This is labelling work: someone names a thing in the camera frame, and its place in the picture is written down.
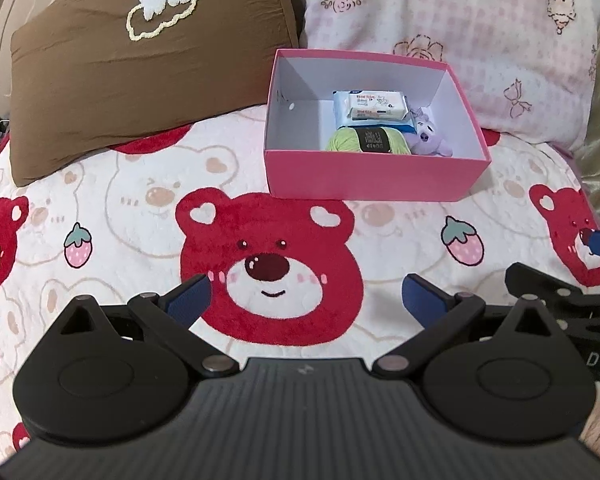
ridged black surface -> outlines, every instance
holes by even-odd
[[[200,384],[166,426],[135,441],[69,449],[35,440],[6,480],[595,480],[576,440],[475,442],[439,423],[406,383],[359,360],[252,359]]]

pink and white pillow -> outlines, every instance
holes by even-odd
[[[448,62],[481,126],[569,151],[584,141],[592,0],[306,0],[302,41]]]

black label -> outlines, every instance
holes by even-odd
[[[364,126],[354,126],[353,129],[358,134],[360,150],[368,153],[391,153],[389,137],[383,128]]]

blue wipes package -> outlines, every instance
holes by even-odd
[[[390,119],[357,119],[352,118],[350,113],[350,95],[361,94],[363,90],[350,90],[350,91],[336,91],[333,93],[333,113],[336,119],[336,129],[343,128],[344,126],[376,126],[376,127],[389,127],[398,130],[404,134],[416,133],[416,128],[413,123],[413,117],[411,116],[411,110],[409,105],[404,98],[406,104],[406,114],[401,120],[390,120]]]

purple plush toy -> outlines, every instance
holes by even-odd
[[[435,132],[435,126],[429,121],[429,116],[419,110],[413,113],[416,126],[416,134],[404,134],[407,146],[413,155],[431,155],[437,153],[442,156],[454,154],[446,140]]]

